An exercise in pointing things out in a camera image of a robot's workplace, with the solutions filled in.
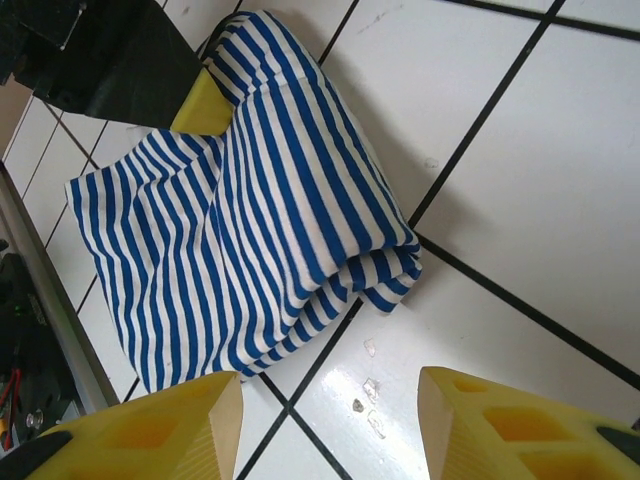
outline debris on floor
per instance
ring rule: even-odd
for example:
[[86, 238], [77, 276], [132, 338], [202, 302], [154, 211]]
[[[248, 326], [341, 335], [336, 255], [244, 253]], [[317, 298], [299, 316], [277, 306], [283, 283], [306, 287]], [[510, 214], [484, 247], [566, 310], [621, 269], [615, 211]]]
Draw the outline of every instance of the debris on floor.
[[367, 397], [369, 397], [369, 400], [371, 400], [372, 403], [376, 403], [376, 400], [378, 400], [378, 392], [380, 391], [380, 382], [372, 378], [367, 378], [367, 381], [362, 385], [362, 389], [364, 393], [367, 394]]

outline blue and white striped fabric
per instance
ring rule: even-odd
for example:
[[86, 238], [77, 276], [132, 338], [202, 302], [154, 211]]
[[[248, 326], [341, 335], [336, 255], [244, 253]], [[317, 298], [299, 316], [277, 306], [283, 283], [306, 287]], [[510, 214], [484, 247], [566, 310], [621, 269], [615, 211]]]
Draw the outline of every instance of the blue and white striped fabric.
[[254, 375], [353, 292], [390, 312], [421, 271], [371, 147], [286, 28], [238, 13], [203, 57], [235, 107], [222, 136], [154, 131], [67, 186], [150, 391], [219, 370]]

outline striped cloth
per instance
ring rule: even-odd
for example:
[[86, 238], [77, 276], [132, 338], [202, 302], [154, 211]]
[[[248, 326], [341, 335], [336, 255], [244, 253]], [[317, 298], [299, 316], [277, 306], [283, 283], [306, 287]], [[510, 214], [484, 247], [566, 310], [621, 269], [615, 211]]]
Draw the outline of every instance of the striped cloth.
[[153, 131], [67, 185], [150, 391], [219, 370], [255, 375], [354, 292], [390, 312], [421, 271], [373, 150], [286, 28], [238, 13], [202, 56], [235, 107], [222, 136]]

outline black grout line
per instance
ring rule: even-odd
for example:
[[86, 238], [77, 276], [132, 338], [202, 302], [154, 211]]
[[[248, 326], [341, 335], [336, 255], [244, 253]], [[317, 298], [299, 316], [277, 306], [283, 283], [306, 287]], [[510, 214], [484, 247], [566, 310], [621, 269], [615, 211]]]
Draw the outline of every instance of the black grout line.
[[85, 157], [89, 158], [89, 152], [87, 152], [87, 150], [82, 146], [82, 144], [80, 143], [80, 140], [78, 140], [76, 138], [76, 136], [73, 134], [71, 129], [69, 127], [67, 127], [67, 124], [64, 123], [64, 120], [62, 119], [62, 116], [60, 116], [60, 125], [62, 126], [62, 129], [65, 132], [67, 132], [67, 135], [69, 135], [69, 137], [71, 137], [71, 140], [73, 141], [73, 143], [76, 144], [76, 147], [78, 147], [80, 149], [80, 151], [84, 154]]
[[427, 211], [427, 208], [429, 208], [429, 205], [431, 205], [431, 202], [433, 202], [436, 195], [438, 195], [438, 192], [440, 192], [440, 189], [453, 172], [453, 169], [456, 167], [462, 156], [467, 151], [467, 148], [469, 148], [469, 145], [471, 145], [471, 142], [484, 125], [484, 122], [487, 121], [487, 118], [489, 118], [489, 115], [491, 115], [491, 112], [493, 112], [493, 109], [496, 107], [504, 93], [507, 91], [507, 88], [509, 88], [509, 85], [511, 85], [511, 82], [513, 82], [513, 79], [524, 65], [524, 62], [529, 58], [529, 55], [542, 38], [542, 35], [547, 28], [549, 28], [551, 17], [558, 13], [558, 10], [560, 10], [564, 2], [565, 0], [555, 0], [553, 2], [553, 5], [551, 5], [551, 8], [549, 8], [549, 11], [545, 14], [544, 20], [538, 24], [529, 37], [529, 40], [524, 44], [515, 61], [511, 64], [511, 67], [509, 67], [509, 70], [507, 70], [507, 73], [491, 94], [491, 97], [489, 97], [489, 100], [469, 128], [469, 131], [463, 137], [462, 141], [451, 155], [451, 158], [436, 178], [436, 181], [433, 182], [433, 185], [431, 185], [431, 188], [429, 188], [429, 191], [427, 191], [427, 194], [422, 198], [422, 201], [409, 218], [409, 226], [411, 228], [417, 225], [424, 213]]
[[91, 289], [93, 288], [93, 284], [96, 283], [96, 280], [98, 280], [98, 275], [94, 275], [93, 280], [89, 282], [89, 288], [87, 288], [87, 291], [84, 293], [84, 297], [82, 297], [82, 300], [80, 300], [80, 304], [78, 305], [78, 308], [76, 308], [76, 315], [80, 314], [80, 310], [82, 310], [82, 307], [84, 307], [84, 302], [87, 301], [87, 298], [89, 297], [89, 292], [91, 292]]
[[479, 0], [439, 0], [443, 3], [455, 3], [458, 5], [464, 5], [467, 7], [480, 8], [482, 10], [489, 10], [491, 12], [506, 13], [507, 15], [513, 15], [514, 17], [528, 18], [530, 20], [543, 20], [545, 12], [540, 10], [529, 10], [527, 8], [512, 7], [501, 3], [482, 2]]
[[18, 138], [18, 134], [20, 133], [20, 129], [22, 128], [22, 124], [24, 123], [25, 118], [27, 118], [27, 115], [29, 114], [29, 110], [31, 110], [31, 105], [33, 105], [33, 99], [34, 99], [34, 96], [31, 95], [29, 97], [29, 101], [27, 102], [27, 106], [25, 107], [25, 111], [22, 115], [22, 118], [20, 119], [20, 123], [16, 127], [15, 132], [13, 133], [13, 138], [11, 138], [10, 140], [11, 143], [8, 145], [6, 152], [4, 152], [4, 155], [2, 156], [3, 163], [7, 160], [7, 158], [9, 158], [9, 153], [11, 153], [11, 149], [13, 148], [13, 145], [16, 143], [16, 138]]
[[614, 27], [612, 25], [603, 25], [600, 23], [592, 23], [568, 17], [555, 17], [551, 23], [577, 30], [584, 30], [586, 32], [599, 33], [610, 37], [640, 42], [640, 32], [637, 30], [627, 30], [625, 28]]
[[271, 393], [273, 393], [273, 395], [278, 399], [278, 401], [282, 404], [282, 406], [289, 410], [289, 400], [287, 400], [287, 397], [284, 396], [284, 393], [282, 393], [280, 391], [280, 389], [276, 386], [275, 383], [273, 383], [273, 380], [271, 380], [271, 378], [269, 378], [269, 375], [267, 375], [265, 372], [260, 373], [260, 379], [264, 382], [264, 384], [267, 386], [267, 388], [269, 390], [271, 390]]
[[298, 401], [302, 397], [302, 394], [307, 389], [313, 378], [316, 376], [316, 374], [320, 370], [320, 367], [322, 367], [322, 364], [325, 362], [327, 357], [329, 357], [329, 354], [333, 351], [340, 338], [342, 338], [342, 335], [347, 330], [347, 327], [351, 325], [351, 322], [356, 316], [356, 313], [358, 313], [358, 311], [360, 311], [360, 309], [362, 308], [362, 305], [363, 303], [360, 298], [357, 298], [356, 301], [353, 302], [353, 305], [351, 305], [351, 308], [340, 322], [340, 325], [338, 325], [338, 328], [333, 333], [333, 335], [331, 335], [331, 338], [320, 352], [320, 355], [318, 355], [318, 357], [315, 359], [315, 361], [307, 371], [307, 374], [300, 381], [298, 388], [296, 388], [296, 390], [293, 392], [293, 395], [291, 395], [291, 399], [289, 400], [289, 402], [291, 403], [292, 407], [295, 407], [295, 405], [298, 403]]
[[338, 476], [342, 480], [352, 480], [351, 475], [347, 473], [345, 468], [340, 464], [340, 462], [333, 456], [331, 451], [327, 448], [327, 446], [320, 440], [320, 437], [316, 435], [316, 433], [311, 429], [309, 424], [304, 421], [302, 416], [295, 410], [292, 409], [290, 412], [291, 418], [298, 424], [300, 429], [305, 433], [307, 438], [311, 440], [311, 443], [318, 449], [320, 454], [324, 457], [329, 465], [335, 470]]
[[24, 193], [22, 194], [22, 197], [21, 197], [22, 200], [24, 200], [24, 198], [27, 196], [27, 192], [29, 191], [29, 187], [31, 186], [31, 182], [33, 182], [33, 179], [35, 178], [36, 173], [38, 171], [38, 168], [40, 168], [40, 164], [42, 163], [42, 159], [44, 158], [44, 156], [47, 153], [47, 150], [49, 149], [49, 145], [51, 144], [51, 140], [53, 139], [53, 136], [56, 134], [56, 130], [58, 129], [58, 125], [60, 125], [60, 119], [59, 118], [56, 120], [56, 126], [53, 127], [53, 131], [51, 132], [51, 136], [49, 137], [49, 140], [47, 141], [47, 145], [44, 147], [44, 150], [42, 151], [42, 155], [40, 155], [40, 158], [38, 159], [38, 163], [36, 165], [36, 168], [33, 170], [33, 173], [31, 174], [31, 178], [29, 179], [29, 183], [27, 183], [27, 188], [24, 189]]
[[98, 165], [94, 160], [93, 160], [93, 154], [96, 152], [96, 148], [98, 148], [98, 143], [100, 142], [100, 140], [102, 139], [102, 135], [104, 135], [104, 132], [107, 130], [107, 125], [109, 125], [109, 120], [107, 120], [104, 125], [102, 126], [102, 130], [100, 130], [100, 133], [98, 134], [98, 138], [96, 138], [96, 141], [93, 144], [93, 148], [91, 149], [91, 153], [89, 154], [89, 163], [91, 164], [91, 166], [93, 168], [95, 168], [96, 170], [100, 170], [102, 167], [100, 167], [100, 165]]
[[[84, 167], [82, 167], [82, 171], [80, 172], [80, 175], [83, 175], [84, 172], [86, 172], [88, 165], [89, 165], [89, 159], [87, 158], [87, 161], [85, 162]], [[44, 244], [45, 250], [49, 248], [49, 243], [51, 243], [51, 239], [53, 238], [53, 235], [56, 233], [56, 230], [58, 229], [58, 225], [60, 224], [60, 220], [62, 220], [62, 217], [64, 216], [64, 212], [67, 211], [68, 205], [69, 205], [68, 203], [65, 203], [64, 207], [62, 207], [62, 211], [60, 212], [60, 215], [58, 215], [58, 220], [56, 220], [56, 224], [54, 225], [53, 230], [49, 234], [49, 238], [47, 238], [47, 241]]]
[[139, 383], [140, 383], [140, 377], [136, 377], [136, 379], [133, 381], [133, 384], [131, 385], [131, 388], [129, 388], [129, 391], [124, 396], [124, 400], [122, 401], [122, 403], [126, 403], [131, 399], [131, 395], [133, 395], [133, 391], [136, 389]]
[[331, 37], [331, 40], [329, 40], [329, 43], [327, 44], [327, 46], [325, 47], [324, 51], [322, 52], [322, 55], [320, 55], [320, 59], [318, 60], [318, 64], [320, 64], [320, 66], [322, 66], [324, 61], [327, 59], [327, 56], [331, 52], [331, 49], [333, 48], [333, 45], [336, 43], [336, 41], [338, 40], [338, 37], [342, 33], [342, 30], [344, 29], [344, 26], [347, 24], [347, 22], [351, 18], [351, 14], [353, 13], [353, 11], [358, 6], [358, 2], [359, 1], [360, 0], [353, 0], [353, 2], [351, 2], [351, 5], [349, 5], [349, 9], [344, 14], [344, 17], [342, 17], [342, 21], [340, 22], [340, 25], [338, 25], [338, 28], [333, 33], [333, 36]]
[[572, 346], [583, 355], [589, 357], [591, 360], [608, 370], [623, 382], [626, 382], [633, 388], [640, 390], [640, 375], [627, 368], [614, 358], [610, 357], [602, 350], [594, 347], [589, 342], [573, 333], [571, 330], [563, 327], [555, 320], [552, 320], [550, 317], [546, 316], [544, 313], [529, 305], [524, 300], [516, 297], [508, 290], [502, 288], [493, 280], [485, 277], [473, 267], [467, 265], [459, 258], [455, 257], [442, 247], [433, 243], [431, 240], [420, 234], [418, 234], [418, 238], [420, 239], [420, 245], [422, 245], [425, 250], [432, 253], [446, 264], [455, 268], [460, 273], [483, 287], [485, 290], [493, 293], [500, 300], [509, 304], [511, 307], [515, 308], [530, 320], [533, 320], [539, 326], [552, 333], [568, 345]]
[[56, 233], [58, 225], [60, 225], [60, 220], [62, 220], [62, 217], [64, 216], [64, 212], [66, 211], [67, 211], [67, 204], [65, 203], [64, 207], [62, 207], [62, 211], [60, 212], [60, 215], [58, 216], [58, 220], [56, 220], [56, 224], [53, 226], [53, 230], [51, 230], [51, 233], [49, 234], [49, 238], [47, 238], [47, 241], [44, 243], [45, 251], [47, 250], [47, 248], [49, 248], [49, 243], [51, 243], [51, 239], [53, 238], [53, 235]]
[[287, 412], [287, 410], [282, 409], [282, 412], [280, 412], [276, 420], [273, 422], [273, 425], [271, 425], [267, 433], [265, 433], [264, 437], [262, 438], [262, 440], [260, 441], [256, 449], [253, 451], [253, 453], [249, 457], [249, 460], [247, 460], [247, 463], [245, 464], [245, 466], [242, 468], [242, 470], [236, 477], [236, 480], [244, 480], [245, 478], [247, 478], [247, 476], [251, 472], [251, 469], [255, 466], [256, 462], [258, 461], [260, 456], [264, 453], [264, 451], [266, 450], [271, 440], [273, 440], [273, 437], [276, 435], [278, 430], [280, 430], [280, 427], [282, 426], [284, 421], [287, 419], [288, 415], [289, 413]]
[[[497, 3], [483, 2], [479, 0], [439, 0], [446, 3], [455, 3], [458, 5], [465, 5], [468, 7], [479, 8], [482, 10], [489, 10], [497, 13], [505, 13], [520, 18], [528, 18], [531, 20], [543, 20], [545, 17], [544, 12], [527, 10], [524, 8], [510, 7], [507, 5], [501, 5]], [[583, 30], [591, 33], [598, 33], [601, 35], [607, 35], [610, 37], [621, 38], [625, 40], [633, 40], [640, 42], [640, 31], [631, 30], [624, 27], [616, 27], [613, 25], [606, 25], [603, 23], [590, 22], [588, 20], [579, 20], [577, 18], [563, 17], [556, 15], [551, 19], [551, 24], [560, 25], [563, 27], [573, 28], [576, 30]]]

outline fabric fold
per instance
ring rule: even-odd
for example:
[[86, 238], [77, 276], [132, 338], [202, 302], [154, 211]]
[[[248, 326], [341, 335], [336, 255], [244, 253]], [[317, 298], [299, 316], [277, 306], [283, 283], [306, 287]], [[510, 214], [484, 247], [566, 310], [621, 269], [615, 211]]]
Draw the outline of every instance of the fabric fold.
[[375, 153], [291, 33], [267, 12], [238, 13], [201, 52], [234, 106], [223, 135], [153, 131], [67, 185], [149, 391], [255, 375], [355, 294], [389, 313], [421, 272]]

